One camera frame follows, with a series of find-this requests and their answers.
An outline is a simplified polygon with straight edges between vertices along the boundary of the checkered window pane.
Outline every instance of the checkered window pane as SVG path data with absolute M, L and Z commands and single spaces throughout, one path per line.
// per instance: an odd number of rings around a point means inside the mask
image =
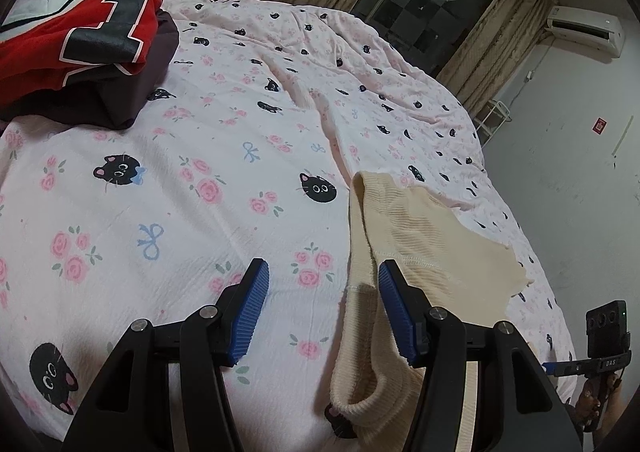
M 352 13 L 410 64 L 436 76 L 492 0 L 359 0 Z

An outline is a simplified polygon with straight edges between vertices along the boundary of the bedspread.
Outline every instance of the bedspread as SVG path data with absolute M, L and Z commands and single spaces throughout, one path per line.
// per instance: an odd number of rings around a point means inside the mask
M 443 86 L 344 12 L 163 9 L 180 46 L 132 128 L 31 116 L 0 140 L 0 378 L 31 426 L 63 438 L 132 320 L 182 320 L 263 257 L 270 292 L 247 356 L 224 373 L 246 450 L 353 450 L 324 410 L 358 171 L 421 183 L 511 245 L 530 286 L 508 317 L 541 361 L 571 358 L 542 267 Z M 574 387 L 559 383 L 563 401 Z

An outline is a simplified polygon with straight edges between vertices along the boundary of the cream colored clothing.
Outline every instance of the cream colored clothing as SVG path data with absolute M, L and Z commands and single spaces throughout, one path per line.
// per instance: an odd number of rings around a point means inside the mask
M 364 450 L 401 451 L 423 369 L 398 353 L 378 294 L 378 267 L 395 259 L 432 305 L 492 327 L 527 284 L 509 247 L 463 227 L 425 187 L 398 188 L 388 174 L 361 172 L 350 195 L 351 265 L 340 352 L 331 385 L 334 407 L 354 425 Z M 467 367 L 457 450 L 470 450 L 478 370 Z

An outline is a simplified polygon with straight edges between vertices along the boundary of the folded clothing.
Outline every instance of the folded clothing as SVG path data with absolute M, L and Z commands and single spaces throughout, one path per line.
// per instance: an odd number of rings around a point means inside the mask
M 492 327 L 527 285 L 513 251 L 463 227 L 424 187 L 399 189 L 388 174 L 361 172 L 350 192 L 351 266 L 342 342 L 331 400 L 367 451 L 401 451 L 416 409 L 423 369 L 412 369 L 394 340 L 378 292 L 378 268 L 395 259 L 407 283 L 432 305 Z M 478 368 L 468 363 L 456 450 L 473 439 Z
M 0 106 L 38 89 L 139 73 L 162 0 L 23 0 L 0 26 Z
M 156 19 L 158 32 L 140 73 L 76 82 L 60 90 L 39 89 L 0 108 L 0 120 L 9 122 L 20 116 L 40 115 L 68 125 L 131 127 L 178 48 L 178 28 L 169 13 L 158 9 Z

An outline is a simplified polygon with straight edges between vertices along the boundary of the blue ribbon print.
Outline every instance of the blue ribbon print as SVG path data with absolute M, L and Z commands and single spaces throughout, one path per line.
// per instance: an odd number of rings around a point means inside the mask
M 160 257 L 160 248 L 158 248 L 158 245 L 156 244 L 156 239 L 164 234 L 164 229 L 156 223 L 150 225 L 149 228 L 145 227 L 144 225 L 138 225 L 138 229 L 142 230 L 150 238 L 138 239 L 138 246 L 145 247 L 142 250 L 142 256 L 148 261 L 157 261 L 158 257 Z
M 142 185 L 142 175 L 145 174 L 146 169 L 144 167 L 136 167 L 136 172 L 138 174 L 131 178 L 131 183 L 134 183 L 135 185 Z
M 255 160 L 260 159 L 260 156 L 254 155 L 254 153 L 257 153 L 259 149 L 257 147 L 254 147 L 254 145 L 251 142 L 243 143 L 242 147 L 246 151 L 246 154 L 244 155 L 244 159 L 248 159 L 249 163 L 253 163 Z

